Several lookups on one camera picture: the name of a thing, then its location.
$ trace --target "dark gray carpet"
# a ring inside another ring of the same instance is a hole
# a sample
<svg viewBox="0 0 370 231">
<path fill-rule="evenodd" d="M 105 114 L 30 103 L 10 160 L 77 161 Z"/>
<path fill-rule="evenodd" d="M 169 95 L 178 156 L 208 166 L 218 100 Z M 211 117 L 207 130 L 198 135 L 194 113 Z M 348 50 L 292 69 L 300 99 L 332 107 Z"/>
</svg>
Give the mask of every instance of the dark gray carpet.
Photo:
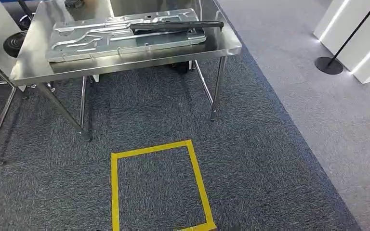
<svg viewBox="0 0 370 231">
<path fill-rule="evenodd" d="M 218 60 L 200 64 L 211 88 Z M 87 92 L 90 143 L 38 92 L 27 101 L 18 95 L 0 135 L 8 162 L 0 167 L 0 230 L 109 230 L 110 153 L 187 139 L 219 228 L 359 229 L 247 51 L 228 59 L 223 83 L 212 123 L 196 72 L 162 66 L 102 75 Z M 75 116 L 80 85 L 56 86 Z M 164 151 L 119 162 L 122 229 L 204 220 L 187 160 Z"/>
</svg>

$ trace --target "floor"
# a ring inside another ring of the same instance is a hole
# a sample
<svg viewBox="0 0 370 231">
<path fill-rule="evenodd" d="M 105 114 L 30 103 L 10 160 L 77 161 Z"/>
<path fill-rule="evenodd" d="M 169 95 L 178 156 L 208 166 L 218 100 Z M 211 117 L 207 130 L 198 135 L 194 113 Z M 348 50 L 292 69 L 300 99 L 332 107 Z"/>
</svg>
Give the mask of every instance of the floor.
<svg viewBox="0 0 370 231">
<path fill-rule="evenodd" d="M 200 60 L 212 88 L 218 59 Z M 167 66 L 101 75 L 87 90 L 84 142 L 36 90 L 17 95 L 0 135 L 0 230 L 110 230 L 110 155 L 192 140 L 219 229 L 359 226 L 246 49 L 230 57 L 221 110 L 194 71 Z M 76 116 L 80 79 L 56 82 Z M 0 86 L 0 110 L 8 93 Z M 185 228 L 205 221 L 183 148 L 118 161 L 121 229 Z"/>
<path fill-rule="evenodd" d="M 370 229 L 370 84 L 314 67 L 331 0 L 218 0 L 350 211 Z"/>
</svg>

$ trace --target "yellow tape square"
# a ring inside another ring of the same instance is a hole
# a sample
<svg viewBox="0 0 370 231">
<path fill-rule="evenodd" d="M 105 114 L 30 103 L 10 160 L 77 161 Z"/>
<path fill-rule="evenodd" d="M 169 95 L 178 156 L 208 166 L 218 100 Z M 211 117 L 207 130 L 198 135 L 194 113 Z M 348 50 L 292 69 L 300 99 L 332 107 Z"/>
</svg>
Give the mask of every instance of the yellow tape square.
<svg viewBox="0 0 370 231">
<path fill-rule="evenodd" d="M 131 151 L 126 151 L 122 153 L 112 153 L 111 154 L 111 216 L 112 216 L 112 225 L 114 231 L 119 231 L 119 187 L 118 187 L 118 171 L 117 171 L 117 160 L 120 158 L 135 156 L 135 155 L 141 155 L 141 154 L 147 154 L 147 153 L 153 153 L 173 148 L 179 148 L 179 147 L 185 147 L 188 149 L 189 157 L 191 159 L 192 168 L 194 170 L 195 179 L 197 181 L 198 185 L 198 191 L 200 195 L 200 199 L 202 201 L 202 207 L 203 211 L 205 213 L 205 220 L 206 223 L 196 225 L 193 227 L 185 228 L 184 231 L 192 231 L 192 230 L 201 230 L 201 231 L 207 231 L 207 230 L 213 230 L 216 229 L 216 225 L 213 222 L 213 216 L 211 212 L 211 207 L 209 205 L 208 196 L 205 191 L 205 186 L 203 185 L 202 175 L 200 173 L 198 160 L 195 155 L 194 146 L 192 145 L 191 140 L 187 141 L 180 141 L 180 142 L 174 142 L 174 143 L 168 143 L 163 144 L 159 146 L 149 147 L 149 148 L 142 148 L 142 149 L 136 149 Z"/>
</svg>

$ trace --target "black stand pole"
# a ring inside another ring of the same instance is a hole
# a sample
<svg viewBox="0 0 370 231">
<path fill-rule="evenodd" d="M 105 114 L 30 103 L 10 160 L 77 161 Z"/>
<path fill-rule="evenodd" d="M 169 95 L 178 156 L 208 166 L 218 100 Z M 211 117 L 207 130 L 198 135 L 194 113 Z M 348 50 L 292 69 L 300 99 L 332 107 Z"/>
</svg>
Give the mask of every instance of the black stand pole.
<svg viewBox="0 0 370 231">
<path fill-rule="evenodd" d="M 341 51 L 344 49 L 344 47 L 347 45 L 347 43 L 352 39 L 352 37 L 355 35 L 355 33 L 359 30 L 359 28 L 364 24 L 366 19 L 370 16 L 370 11 L 368 14 L 362 19 L 362 21 L 358 24 L 358 26 L 355 28 L 355 30 L 352 32 L 350 37 L 345 41 L 345 43 L 341 46 L 341 48 L 338 50 L 338 52 L 335 54 L 333 58 L 330 57 L 319 57 L 316 59 L 316 67 L 329 75 L 337 75 L 343 71 L 343 65 L 337 61 L 338 55 L 341 53 Z"/>
</svg>

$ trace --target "round black base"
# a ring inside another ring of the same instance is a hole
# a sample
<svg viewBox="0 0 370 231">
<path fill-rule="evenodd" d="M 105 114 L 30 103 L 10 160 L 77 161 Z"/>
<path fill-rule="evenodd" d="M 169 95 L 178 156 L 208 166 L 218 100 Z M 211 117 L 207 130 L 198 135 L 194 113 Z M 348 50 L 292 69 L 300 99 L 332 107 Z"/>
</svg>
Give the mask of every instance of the round black base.
<svg viewBox="0 0 370 231">
<path fill-rule="evenodd" d="M 337 60 L 334 60 L 329 66 L 327 66 L 331 60 L 332 59 L 330 57 L 319 57 L 316 59 L 315 65 L 320 71 L 326 74 L 338 75 L 344 70 L 343 65 L 341 65 Z"/>
<path fill-rule="evenodd" d="M 9 36 L 3 43 L 3 50 L 13 58 L 17 58 L 27 31 L 21 31 Z"/>
</svg>

